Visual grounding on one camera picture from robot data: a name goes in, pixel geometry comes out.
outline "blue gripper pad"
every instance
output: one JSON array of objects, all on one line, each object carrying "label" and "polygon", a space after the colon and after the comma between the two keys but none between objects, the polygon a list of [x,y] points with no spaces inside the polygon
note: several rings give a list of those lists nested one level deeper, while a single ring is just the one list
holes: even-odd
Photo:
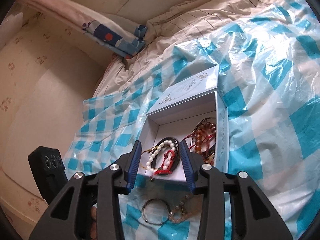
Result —
[{"label": "blue gripper pad", "polygon": [[185,144],[183,142],[184,140],[180,142],[180,158],[184,170],[184,175],[186,176],[188,188],[192,193],[194,193],[194,190],[196,189],[196,184],[194,180],[194,171],[192,169],[190,158],[188,156],[188,153],[190,153],[190,151],[189,148],[185,148]]},{"label": "blue gripper pad", "polygon": [[127,179],[127,186],[126,186],[126,189],[128,190],[129,193],[133,189],[136,181],[136,177],[137,177],[137,172],[138,172],[141,152],[142,152],[141,142],[139,141],[135,142],[132,152],[133,152],[133,157],[128,169],[128,179]]}]

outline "white bedsheet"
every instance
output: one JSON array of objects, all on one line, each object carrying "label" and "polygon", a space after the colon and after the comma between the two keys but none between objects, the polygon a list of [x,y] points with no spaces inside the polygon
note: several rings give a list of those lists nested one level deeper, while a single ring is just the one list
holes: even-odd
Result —
[{"label": "white bedsheet", "polygon": [[243,16],[261,12],[279,0],[193,0],[147,22],[144,40],[148,44],[124,64],[113,56],[93,97],[123,92],[128,85],[168,58],[175,45],[208,37],[212,31]]}]

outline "box lid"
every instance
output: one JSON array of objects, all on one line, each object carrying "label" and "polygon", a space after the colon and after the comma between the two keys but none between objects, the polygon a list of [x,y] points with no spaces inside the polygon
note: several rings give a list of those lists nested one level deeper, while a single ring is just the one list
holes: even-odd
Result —
[{"label": "box lid", "polygon": [[219,67],[214,66],[168,87],[147,115],[213,92],[217,89],[218,74]]}]

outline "black bracelet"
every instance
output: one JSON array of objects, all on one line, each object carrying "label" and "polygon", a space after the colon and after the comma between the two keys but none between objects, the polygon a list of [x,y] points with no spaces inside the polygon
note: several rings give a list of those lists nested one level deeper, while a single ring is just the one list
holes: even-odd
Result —
[{"label": "black bracelet", "polygon": [[[173,164],[172,164],[172,166],[171,166],[171,169],[170,169],[170,172],[173,172],[173,171],[177,168],[177,166],[178,166],[178,164],[179,164],[179,162],[180,162],[179,141],[178,141],[176,138],[174,138],[174,137],[166,137],[166,138],[163,138],[161,141],[159,141],[159,142],[156,144],[155,147],[159,146],[160,143],[163,143],[163,142],[166,141],[166,140],[171,140],[171,141],[175,144],[175,148],[176,148],[176,157],[175,157],[175,159],[174,159],[174,161],[173,161]],[[153,158],[153,161],[151,162],[151,167],[152,167],[153,169],[156,168],[157,157],[158,157],[158,155],[156,155],[156,156]]]}]

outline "black speaker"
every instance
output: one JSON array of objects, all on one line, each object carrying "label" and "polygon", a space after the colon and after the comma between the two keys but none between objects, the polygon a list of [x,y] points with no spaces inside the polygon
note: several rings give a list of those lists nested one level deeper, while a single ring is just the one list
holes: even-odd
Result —
[{"label": "black speaker", "polygon": [[59,150],[39,146],[28,160],[41,196],[50,204],[68,181]]}]

